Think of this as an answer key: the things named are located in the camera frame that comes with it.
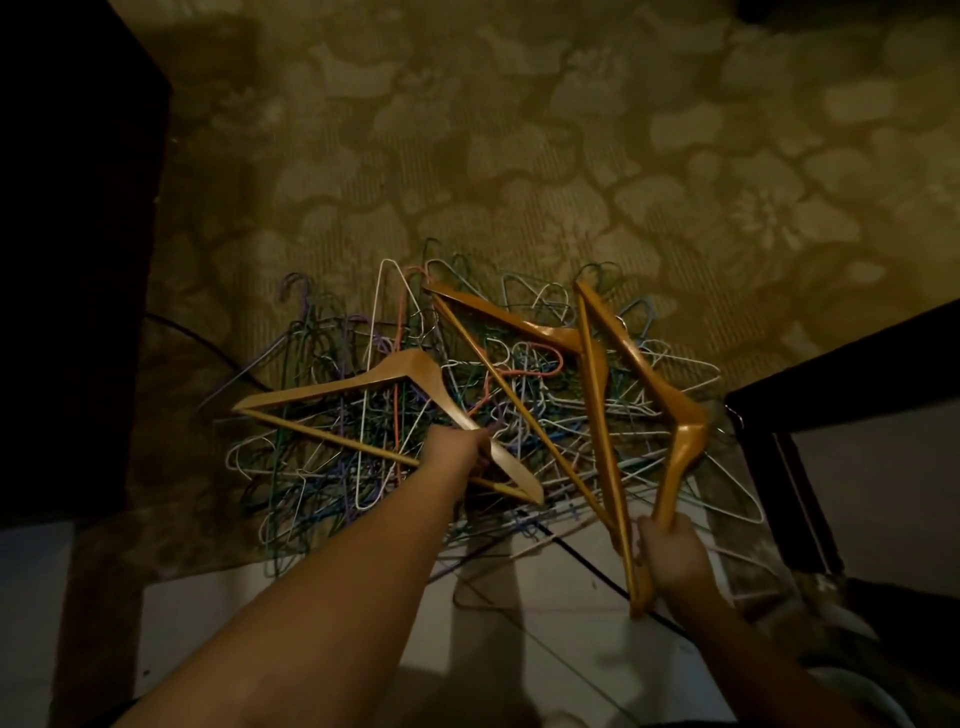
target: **dark wooden cabinet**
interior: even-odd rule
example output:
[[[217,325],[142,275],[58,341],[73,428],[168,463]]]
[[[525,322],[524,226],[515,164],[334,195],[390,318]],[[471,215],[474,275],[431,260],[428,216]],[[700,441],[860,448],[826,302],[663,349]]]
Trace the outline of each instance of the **dark wooden cabinet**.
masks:
[[[21,29],[8,148],[4,522],[123,506],[170,85],[104,0]]]

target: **black metal frame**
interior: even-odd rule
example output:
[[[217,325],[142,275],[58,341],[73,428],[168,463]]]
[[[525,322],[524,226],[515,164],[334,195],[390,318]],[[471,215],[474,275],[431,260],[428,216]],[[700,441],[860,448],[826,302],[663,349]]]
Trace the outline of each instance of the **black metal frame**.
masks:
[[[960,301],[730,392],[724,399],[784,563],[843,572],[792,433],[960,397]],[[919,349],[908,359],[906,345]],[[877,387],[884,388],[882,398]]]

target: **wooden hanger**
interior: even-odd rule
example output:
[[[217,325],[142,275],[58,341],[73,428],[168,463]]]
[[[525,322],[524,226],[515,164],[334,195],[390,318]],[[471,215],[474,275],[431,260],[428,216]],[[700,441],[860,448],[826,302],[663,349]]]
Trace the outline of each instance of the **wooden hanger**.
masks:
[[[265,392],[263,394],[250,395],[234,404],[233,410],[250,415],[251,417],[255,417],[258,420],[272,425],[289,427],[290,429],[319,437],[328,442],[358,449],[376,455],[377,457],[388,457],[396,462],[409,465],[409,462],[396,457],[398,453],[391,453],[389,450],[375,448],[374,446],[356,440],[341,438],[315,427],[291,423],[259,411],[262,408],[275,407],[290,402],[313,400],[325,395],[366,389],[403,378],[408,378],[416,384],[423,393],[434,401],[459,427],[462,429],[479,429],[479,425],[471,420],[470,417],[467,416],[467,413],[457,406],[456,402],[453,401],[453,398],[446,391],[444,374],[440,365],[437,364],[428,353],[421,349],[405,349],[400,352],[394,352],[369,371],[361,375],[352,376],[349,379],[338,379],[325,382],[324,384],[311,384],[305,387],[285,389],[280,392]],[[536,504],[543,503],[543,486],[540,485],[537,478],[527,470],[519,460],[496,442],[491,443],[491,456],[493,462],[496,463],[517,486],[516,488],[510,488],[509,486],[501,485],[500,487],[493,488],[494,490],[504,495],[521,497],[528,502]],[[416,463],[413,458],[406,458],[406,460]],[[488,487],[491,485],[487,480],[480,480],[480,483]]]
[[[656,589],[649,569],[641,567],[635,571],[633,563],[633,529],[606,420],[605,392],[609,377],[607,353],[606,349],[590,335],[589,313],[593,314],[596,323],[610,337],[614,346],[624,355],[635,373],[645,382],[651,396],[672,421],[670,454],[667,458],[663,479],[657,490],[653,513],[654,520],[664,527],[670,527],[673,523],[677,495],[680,492],[684,471],[703,452],[707,437],[707,418],[700,406],[657,374],[646,357],[636,347],[623,325],[606,308],[592,288],[580,281],[576,281],[574,287],[578,294],[578,328],[552,328],[531,324],[479,296],[454,290],[441,283],[431,282],[423,286],[424,290],[432,294],[435,305],[439,298],[455,302],[536,341],[549,344],[576,357],[580,380],[584,389],[584,405],[587,409],[590,437],[593,443],[597,479],[600,482],[606,508],[601,512],[599,504],[594,505],[596,503],[595,499],[591,501],[588,498],[588,503],[610,530],[614,547],[623,558],[624,573],[631,601],[631,615],[636,618],[649,611],[656,598]],[[445,304],[437,307],[441,314],[461,332],[461,335],[477,352],[479,347],[469,338],[469,334],[456,320],[452,312],[449,315],[444,312],[444,310],[449,311],[449,308]],[[491,365],[484,357],[481,357],[481,360],[485,362],[494,379],[497,379],[491,370]],[[497,383],[501,388],[504,388],[502,382],[497,381]],[[523,415],[525,408],[518,406],[517,410],[524,417],[524,420],[527,420],[527,417]],[[559,455],[559,452],[554,453],[551,450],[551,454],[554,454],[554,457],[558,459],[558,464],[561,465],[564,472],[570,475],[564,467],[566,461]],[[585,489],[586,486],[581,489],[581,492],[583,493]]]
[[[707,415],[700,405],[669,384],[654,370],[630,337],[627,329],[604,305],[592,288],[579,280],[574,281],[573,287],[577,292],[581,336],[589,338],[589,317],[592,316],[613,346],[627,360],[627,364],[643,380],[647,391],[671,421],[670,452],[667,455],[663,478],[657,489],[653,512],[653,519],[658,525],[670,528],[677,510],[677,495],[680,492],[684,471],[700,456],[707,443]],[[591,361],[592,358],[590,355],[584,357],[591,378],[599,374],[596,362]],[[593,399],[593,408],[599,410],[599,417],[596,419],[599,426],[596,430],[594,430],[593,420],[590,421],[597,471],[600,474],[599,464],[602,461],[609,463],[611,491],[615,499],[615,515],[621,536],[621,547],[626,549],[626,553],[630,553],[631,525],[626,516],[627,505],[620,484],[620,471],[616,466],[616,458],[607,432],[606,417],[603,412],[604,392],[600,387],[599,378],[595,380],[593,386],[585,387],[585,392],[587,392],[588,407],[589,401]],[[631,616],[637,618],[646,614],[653,606],[656,596],[657,590],[654,587],[650,569],[647,565],[643,565],[637,569],[636,588],[631,592]]]
[[[435,303],[438,297],[455,302],[464,308],[489,319],[493,319],[535,341],[555,347],[561,352],[572,354],[575,357],[580,381],[584,389],[584,404],[587,409],[590,439],[593,443],[597,480],[600,483],[600,492],[603,495],[603,508],[600,507],[599,503],[596,503],[595,499],[592,499],[592,493],[590,493],[588,503],[597,514],[597,517],[600,518],[604,525],[610,530],[613,547],[623,558],[627,592],[630,594],[632,601],[636,600],[635,565],[631,544],[632,529],[630,528],[630,518],[627,511],[626,499],[623,494],[623,486],[620,482],[620,470],[616,464],[616,457],[610,443],[610,433],[607,429],[607,420],[605,418],[604,392],[607,388],[607,378],[610,375],[610,370],[607,366],[607,352],[600,342],[589,335],[589,325],[587,325],[586,329],[583,328],[582,322],[587,320],[586,314],[581,311],[581,325],[579,328],[544,327],[531,324],[529,321],[524,321],[514,313],[500,308],[479,296],[457,291],[442,283],[425,283],[423,290],[433,295]],[[453,320],[448,316],[446,318],[461,332],[462,336],[465,336],[468,343],[473,347],[472,340],[465,335],[465,330],[462,329],[460,322],[456,321],[456,317],[454,317]],[[503,388],[502,383],[499,381],[497,383]],[[520,411],[521,416],[523,416],[523,409],[520,407],[517,409]],[[544,439],[544,437],[545,435],[540,437],[544,444],[547,445],[547,443],[549,443],[548,448],[552,447],[552,441]],[[560,455],[559,451],[554,452],[553,449],[551,449],[551,454],[557,458],[558,464],[564,472],[570,476],[571,473],[565,467],[565,465],[568,464],[565,458]],[[586,496],[586,492],[588,491],[586,485],[581,487],[580,484],[578,484],[577,478],[574,478],[574,484],[576,484],[577,487],[580,488],[581,493]]]
[[[543,431],[543,427],[540,426],[537,418],[534,417],[530,413],[530,410],[526,408],[526,405],[523,404],[523,400],[516,395],[516,392],[514,392],[514,390],[503,378],[503,375],[500,374],[499,370],[493,366],[483,347],[481,347],[474,340],[474,338],[470,336],[470,332],[467,331],[464,325],[460,322],[460,319],[458,319],[453,311],[450,310],[450,307],[445,303],[444,299],[441,298],[439,294],[433,293],[432,298],[434,307],[440,312],[441,316],[443,316],[450,324],[453,325],[454,328],[457,329],[457,333],[459,333],[461,338],[467,342],[476,357],[480,359],[480,362],[490,373],[490,376],[493,381],[496,382],[496,385],[503,390],[503,393],[507,396],[510,402],[513,403],[514,407],[516,407],[516,411],[519,413],[520,417],[522,417],[524,422],[530,426],[530,429],[533,430],[534,434],[540,438],[540,441],[543,442],[543,446],[547,448],[547,451],[551,455],[553,455],[553,459],[557,461],[557,465],[560,466],[560,469],[564,471],[564,474],[570,478],[577,490],[580,491],[580,494],[587,501],[587,505],[589,505],[589,507],[593,509],[594,513],[596,513],[597,518],[599,518],[607,528],[613,531],[615,526],[607,511],[604,510],[604,507],[600,505],[600,502],[593,495],[593,492],[590,490],[590,488],[587,487],[587,484],[584,483],[583,479],[573,469],[573,466],[570,465],[569,461],[557,449],[557,446],[554,445],[550,437],[546,434],[546,432]]]
[[[531,324],[515,313],[500,308],[500,306],[490,303],[486,299],[474,296],[471,293],[458,291],[443,283],[433,281],[424,283],[423,290],[432,296],[440,296],[489,319],[494,319],[535,341],[539,341],[541,344],[556,347],[564,353],[579,354],[583,351],[580,333],[576,328],[543,327],[538,324]]]

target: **floral carpet pattern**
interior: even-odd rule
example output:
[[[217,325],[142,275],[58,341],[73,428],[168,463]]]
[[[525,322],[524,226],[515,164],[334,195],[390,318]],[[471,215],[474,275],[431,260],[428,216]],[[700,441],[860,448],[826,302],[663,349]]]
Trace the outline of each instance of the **floral carpet pattern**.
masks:
[[[616,263],[730,389],[960,295],[948,3],[112,5],[174,89],[147,307],[238,359],[296,317],[286,274],[369,311],[428,236],[494,272]],[[226,376],[144,324],[131,510],[78,531],[52,725],[130,697],[144,585],[260,554],[216,421],[239,394],[195,413]]]

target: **hand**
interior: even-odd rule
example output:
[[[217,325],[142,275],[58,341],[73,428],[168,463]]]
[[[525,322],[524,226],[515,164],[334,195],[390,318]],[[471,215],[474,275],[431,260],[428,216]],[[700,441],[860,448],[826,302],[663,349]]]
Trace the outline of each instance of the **hand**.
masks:
[[[444,479],[460,487],[457,495],[462,495],[467,488],[467,476],[487,467],[490,445],[491,433],[487,429],[431,425],[420,451],[420,469],[442,473]]]
[[[667,603],[716,591],[707,549],[688,516],[678,513],[669,531],[648,516],[641,516],[636,524],[640,558],[650,565],[654,583]]]

